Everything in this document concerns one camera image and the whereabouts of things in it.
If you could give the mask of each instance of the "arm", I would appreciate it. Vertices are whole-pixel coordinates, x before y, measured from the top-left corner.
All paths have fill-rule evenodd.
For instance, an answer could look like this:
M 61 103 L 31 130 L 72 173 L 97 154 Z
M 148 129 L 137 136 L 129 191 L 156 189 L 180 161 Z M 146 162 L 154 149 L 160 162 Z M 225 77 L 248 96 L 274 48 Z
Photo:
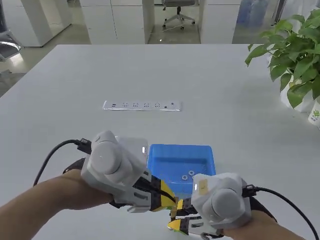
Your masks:
M 252 221 L 249 224 L 225 230 L 224 234 L 234 240 L 304 240 L 261 211 L 252 211 Z
M 108 203 L 112 196 L 89 187 L 79 170 L 42 182 L 0 207 L 0 239 L 30 240 L 63 209 L 82 210 Z

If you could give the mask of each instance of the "table surface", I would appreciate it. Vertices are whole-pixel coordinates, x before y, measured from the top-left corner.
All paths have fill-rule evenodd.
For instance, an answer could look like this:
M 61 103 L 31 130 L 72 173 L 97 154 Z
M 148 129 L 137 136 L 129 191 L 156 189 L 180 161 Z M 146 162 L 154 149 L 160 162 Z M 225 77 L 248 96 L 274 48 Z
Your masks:
M 217 173 L 239 173 L 276 190 L 320 231 L 320 132 L 280 102 L 266 58 L 247 68 L 246 45 L 59 45 L 0 98 L 0 205 L 28 189 L 49 151 L 103 130 L 149 144 L 210 145 Z M 105 100 L 179 100 L 181 112 L 107 111 Z M 41 180 L 81 158 L 66 146 Z M 281 199 L 257 197 L 278 221 L 313 239 Z M 167 211 L 127 213 L 110 205 L 63 211 L 36 240 L 185 239 Z

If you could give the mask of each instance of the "white plastic casing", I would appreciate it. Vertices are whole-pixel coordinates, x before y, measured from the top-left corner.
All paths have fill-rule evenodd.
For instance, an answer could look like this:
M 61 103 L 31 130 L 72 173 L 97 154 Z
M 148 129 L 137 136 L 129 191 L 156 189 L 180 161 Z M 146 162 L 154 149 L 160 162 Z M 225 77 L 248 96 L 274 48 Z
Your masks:
M 216 230 L 238 228 L 251 219 L 249 198 L 242 197 L 247 183 L 235 173 L 193 176 L 191 203 Z
M 118 139 L 121 143 L 111 131 L 104 131 L 93 139 L 92 152 L 85 159 L 81 177 L 91 187 L 112 194 L 117 204 L 132 205 L 129 212 L 146 212 L 151 207 L 151 194 L 133 185 L 140 177 L 151 180 L 152 175 L 147 169 L 147 159 L 143 153 L 148 143 L 141 138 Z M 130 151 L 124 147 L 126 145 L 130 145 Z

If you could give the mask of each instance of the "blue tray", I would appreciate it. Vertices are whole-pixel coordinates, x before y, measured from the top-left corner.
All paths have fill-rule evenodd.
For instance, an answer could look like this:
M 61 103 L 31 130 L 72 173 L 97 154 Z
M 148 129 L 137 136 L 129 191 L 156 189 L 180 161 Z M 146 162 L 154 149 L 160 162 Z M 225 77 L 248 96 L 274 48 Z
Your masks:
M 190 198 L 194 174 L 215 175 L 215 163 L 210 146 L 153 144 L 149 150 L 147 167 L 152 175 L 165 181 L 174 194 Z

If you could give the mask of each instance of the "gray floor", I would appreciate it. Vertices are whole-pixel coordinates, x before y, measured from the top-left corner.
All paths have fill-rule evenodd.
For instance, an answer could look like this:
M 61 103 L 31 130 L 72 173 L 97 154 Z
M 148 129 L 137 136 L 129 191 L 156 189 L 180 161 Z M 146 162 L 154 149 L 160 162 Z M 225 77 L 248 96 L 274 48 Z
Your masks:
M 276 0 L 269 1 L 264 24 L 259 28 L 248 28 L 237 25 L 233 37 L 234 44 L 250 44 L 261 43 L 263 40 L 259 38 L 259 33 L 268 30 L 271 27 L 271 18 L 275 9 Z M 13 73 L 27 73 L 32 69 L 44 56 L 46 56 L 56 45 L 59 44 L 91 44 L 82 9 L 79 0 L 71 0 L 69 7 L 72 13 L 72 25 L 58 34 L 50 42 L 43 47 L 26 47 L 20 54 L 17 54 L 6 62 L 0 62 L 0 71 L 9 69 Z M 164 31 L 162 25 L 165 18 L 170 18 L 176 14 L 176 8 L 168 7 L 163 11 L 163 6 L 155 7 L 155 27 L 150 37 L 149 44 L 200 44 L 198 33 L 199 7 L 190 6 L 183 7 L 182 13 L 186 16 L 194 18 L 195 25 L 188 20 L 185 21 L 184 30 L 180 30 L 178 20 L 170 22 L 166 25 Z M 11 86 L 19 79 L 9 79 L 9 84 L 4 84 L 0 80 L 0 96 L 2 96 Z
M 165 18 L 170 18 L 177 14 L 175 7 L 167 7 L 163 11 L 162 6 L 155 7 L 155 26 L 149 40 L 149 44 L 201 44 L 198 33 L 199 7 L 189 6 L 182 8 L 182 14 L 195 19 L 196 24 L 192 25 L 191 21 L 185 20 L 184 30 L 180 29 L 180 23 L 176 19 L 166 24 L 163 30 Z

